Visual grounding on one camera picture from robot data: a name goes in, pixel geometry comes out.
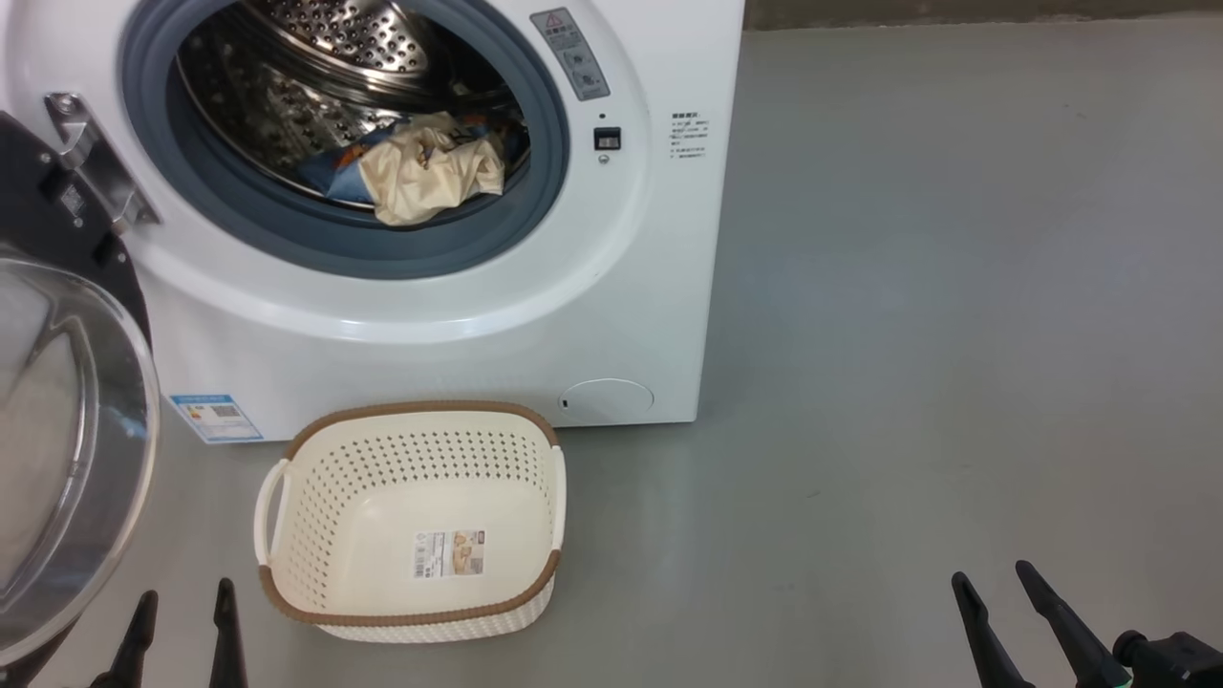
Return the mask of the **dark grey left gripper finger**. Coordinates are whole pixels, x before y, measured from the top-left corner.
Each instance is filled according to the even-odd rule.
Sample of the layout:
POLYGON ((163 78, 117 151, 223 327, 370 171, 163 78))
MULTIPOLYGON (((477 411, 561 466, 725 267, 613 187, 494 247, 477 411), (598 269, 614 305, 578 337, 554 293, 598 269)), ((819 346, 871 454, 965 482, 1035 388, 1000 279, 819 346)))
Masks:
POLYGON ((234 583, 227 578, 220 579, 218 584, 213 623, 216 627, 216 644, 208 686, 248 687, 237 596, 234 583))
POLYGON ((91 682, 92 687, 141 687, 146 654, 157 635, 158 609, 157 591, 146 591, 139 598, 110 668, 97 675, 91 682))

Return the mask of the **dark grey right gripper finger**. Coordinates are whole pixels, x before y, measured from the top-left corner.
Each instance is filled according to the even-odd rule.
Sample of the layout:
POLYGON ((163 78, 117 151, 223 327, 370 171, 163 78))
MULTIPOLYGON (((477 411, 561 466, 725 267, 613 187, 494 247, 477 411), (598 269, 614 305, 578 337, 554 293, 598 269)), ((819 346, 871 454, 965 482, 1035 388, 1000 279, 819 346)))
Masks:
POLYGON ((974 584, 963 571, 951 576, 951 591, 958 605, 964 632, 974 654, 974 665, 978 676, 978 686, 993 687, 1027 687, 1033 684, 1022 679, 1018 666, 989 624, 989 611, 982 598, 978 596, 974 584))
POLYGON ((1084 620, 1066 605, 1036 567, 1020 558, 1015 563, 1036 613, 1044 618, 1074 672, 1075 687, 1131 687, 1132 676, 1106 648, 1084 620))

